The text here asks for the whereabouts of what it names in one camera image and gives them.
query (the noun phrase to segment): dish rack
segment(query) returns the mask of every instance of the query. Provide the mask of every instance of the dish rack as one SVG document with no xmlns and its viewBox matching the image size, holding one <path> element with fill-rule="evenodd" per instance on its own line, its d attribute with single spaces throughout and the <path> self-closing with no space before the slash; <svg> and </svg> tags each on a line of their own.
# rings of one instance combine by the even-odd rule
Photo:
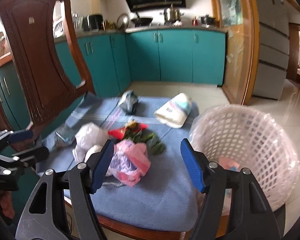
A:
<svg viewBox="0 0 300 240">
<path fill-rule="evenodd" d="M 54 22 L 54 24 L 53 24 L 53 37 L 54 38 L 60 37 L 64 34 L 63 20 L 64 20 L 64 18 L 60 18 L 59 20 Z M 74 30 L 76 32 L 82 30 L 83 17 L 78 17 L 78 15 L 76 13 L 72 13 L 72 22 L 73 22 Z"/>
</svg>

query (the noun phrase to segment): blue mat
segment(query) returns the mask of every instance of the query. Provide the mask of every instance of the blue mat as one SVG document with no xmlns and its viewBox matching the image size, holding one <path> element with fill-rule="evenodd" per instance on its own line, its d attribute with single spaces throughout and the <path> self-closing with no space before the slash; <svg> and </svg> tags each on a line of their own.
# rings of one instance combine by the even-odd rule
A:
<svg viewBox="0 0 300 240">
<path fill-rule="evenodd" d="M 111 115 L 117 111 L 118 98 L 100 99 L 87 94 L 79 106 L 66 120 L 66 124 L 75 129 L 88 122 L 98 126 L 107 124 Z M 149 125 L 166 145 L 163 154 L 149 156 L 151 167 L 134 187 L 102 186 L 91 195 L 96 213 L 108 218 L 137 226 L 161 231 L 185 232 L 193 228 L 198 217 L 195 190 L 180 154 L 180 143 L 188 138 L 193 119 L 198 108 L 193 109 L 186 123 L 180 129 L 173 129 L 159 123 L 154 111 L 164 105 L 169 98 L 139 97 L 137 111 L 133 118 Z M 112 129 L 122 127 L 131 116 L 120 116 Z M 44 145 L 53 147 L 54 134 L 50 134 Z M 37 172 L 52 168 L 55 171 L 69 170 L 75 166 L 72 149 L 74 145 L 62 150 L 52 151 L 48 160 L 37 164 Z M 68 190 L 65 196 L 71 198 Z"/>
</svg>

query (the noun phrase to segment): red packet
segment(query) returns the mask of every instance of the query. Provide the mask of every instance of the red packet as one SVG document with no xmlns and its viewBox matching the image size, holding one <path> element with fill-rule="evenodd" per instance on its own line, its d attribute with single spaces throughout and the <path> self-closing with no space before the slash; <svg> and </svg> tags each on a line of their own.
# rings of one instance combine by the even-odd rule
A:
<svg viewBox="0 0 300 240">
<path fill-rule="evenodd" d="M 137 133 L 141 130 L 143 131 L 147 129 L 148 127 L 149 126 L 147 124 L 139 123 L 138 127 L 135 130 L 133 130 L 133 132 Z M 123 140 L 127 129 L 127 127 L 121 127 L 119 129 L 109 131 L 108 134 L 116 139 Z"/>
</svg>

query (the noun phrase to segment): tile floor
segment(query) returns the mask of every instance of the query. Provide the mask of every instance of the tile floor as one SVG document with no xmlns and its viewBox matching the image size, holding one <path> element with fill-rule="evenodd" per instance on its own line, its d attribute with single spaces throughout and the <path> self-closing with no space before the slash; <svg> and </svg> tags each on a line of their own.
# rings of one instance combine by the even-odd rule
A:
<svg viewBox="0 0 300 240">
<path fill-rule="evenodd" d="M 286 80 L 281 99 L 279 101 L 253 97 L 251 107 L 270 113 L 294 143 L 300 160 L 300 93 L 298 89 Z M 287 233 L 300 216 L 300 176 L 295 188 L 286 202 Z"/>
<path fill-rule="evenodd" d="M 199 111 L 216 105 L 229 104 L 221 88 L 210 85 L 194 85 L 186 83 L 135 82 L 130 86 L 138 96 L 173 97 L 184 92 L 194 100 Z M 288 80 L 280 101 L 253 97 L 251 107 L 270 113 L 285 129 L 295 144 L 300 160 L 300 93 Z M 300 177 L 286 203 L 285 233 L 293 226 L 300 215 Z M 109 230 L 105 230 L 109 240 L 128 240 Z"/>
</svg>

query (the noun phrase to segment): plastic basket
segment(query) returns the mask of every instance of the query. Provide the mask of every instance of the plastic basket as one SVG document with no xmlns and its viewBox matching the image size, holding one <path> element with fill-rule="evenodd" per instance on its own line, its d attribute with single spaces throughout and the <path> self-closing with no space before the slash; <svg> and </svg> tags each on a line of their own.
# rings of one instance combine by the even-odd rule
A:
<svg viewBox="0 0 300 240">
<path fill-rule="evenodd" d="M 232 159 L 249 168 L 272 210 L 291 195 L 300 173 L 297 153 L 288 135 L 269 114 L 245 106 L 217 106 L 199 115 L 190 131 L 194 150 L 209 161 Z"/>
</svg>

